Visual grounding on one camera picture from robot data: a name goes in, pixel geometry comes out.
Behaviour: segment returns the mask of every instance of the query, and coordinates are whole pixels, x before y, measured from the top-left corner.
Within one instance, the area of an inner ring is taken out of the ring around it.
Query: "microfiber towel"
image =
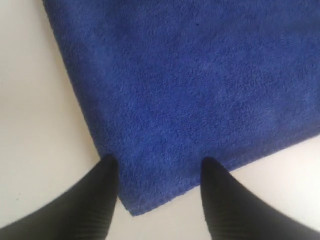
[[[132,215],[320,133],[319,0],[43,2]]]

